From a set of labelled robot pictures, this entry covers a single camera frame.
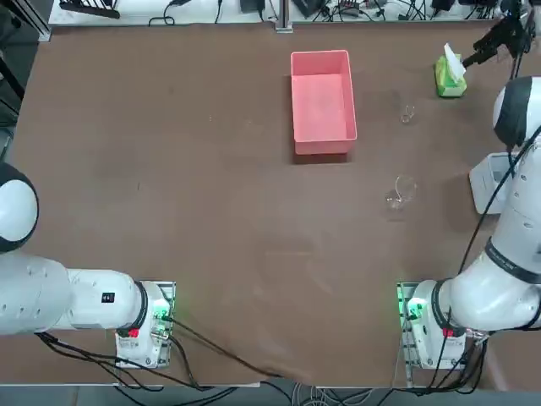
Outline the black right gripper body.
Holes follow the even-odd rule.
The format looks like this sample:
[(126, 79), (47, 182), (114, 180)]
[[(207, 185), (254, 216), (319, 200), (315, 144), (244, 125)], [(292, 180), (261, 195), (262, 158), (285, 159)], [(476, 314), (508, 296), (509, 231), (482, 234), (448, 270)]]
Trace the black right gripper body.
[(508, 15), (490, 29), (488, 38), (490, 50), (505, 46), (511, 55), (528, 53), (533, 41), (533, 20)]

